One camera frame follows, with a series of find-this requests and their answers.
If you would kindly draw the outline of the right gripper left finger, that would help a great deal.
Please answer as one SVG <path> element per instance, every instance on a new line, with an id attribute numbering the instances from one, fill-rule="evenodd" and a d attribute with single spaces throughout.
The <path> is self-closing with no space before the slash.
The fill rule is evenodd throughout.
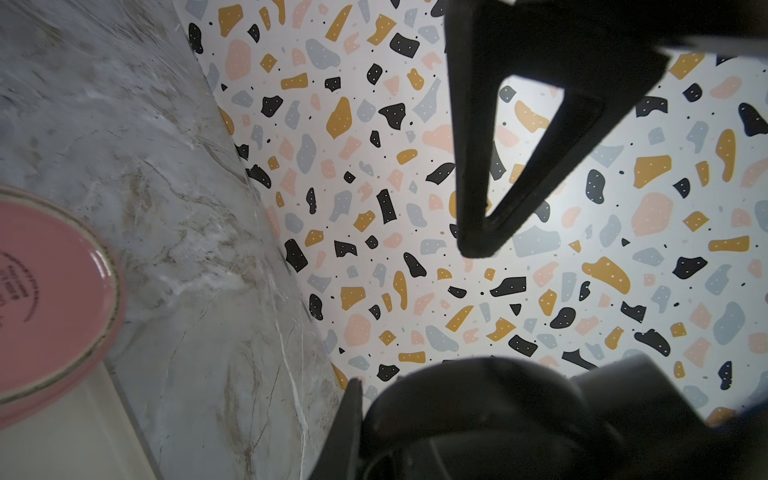
<path id="1" fill-rule="evenodd" d="M 310 480 L 354 480 L 357 477 L 362 400 L 362 382 L 357 378 L 349 380 Z"/>

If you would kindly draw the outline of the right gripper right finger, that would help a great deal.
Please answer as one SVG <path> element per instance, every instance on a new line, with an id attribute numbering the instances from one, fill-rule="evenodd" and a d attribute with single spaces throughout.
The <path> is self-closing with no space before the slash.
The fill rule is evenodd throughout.
<path id="1" fill-rule="evenodd" d="M 457 168 L 457 241 L 496 253 L 664 75 L 662 33 L 629 1 L 452 1 L 445 40 Z M 518 76 L 563 100 L 517 186 L 486 208 L 496 103 Z"/>

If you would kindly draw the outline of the pink mug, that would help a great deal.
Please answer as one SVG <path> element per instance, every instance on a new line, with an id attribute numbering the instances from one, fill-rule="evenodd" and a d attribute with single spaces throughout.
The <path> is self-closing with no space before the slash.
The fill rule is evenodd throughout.
<path id="1" fill-rule="evenodd" d="M 1 188 L 1 425 L 74 389 L 122 326 L 125 292 L 105 243 L 51 201 Z"/>

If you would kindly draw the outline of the black mug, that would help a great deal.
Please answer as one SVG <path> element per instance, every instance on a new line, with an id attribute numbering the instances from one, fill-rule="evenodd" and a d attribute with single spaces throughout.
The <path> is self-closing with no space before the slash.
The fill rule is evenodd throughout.
<path id="1" fill-rule="evenodd" d="M 569 379 L 451 361 L 371 405 L 360 461 L 362 479 L 763 479 L 767 405 L 708 426 L 644 355 Z"/>

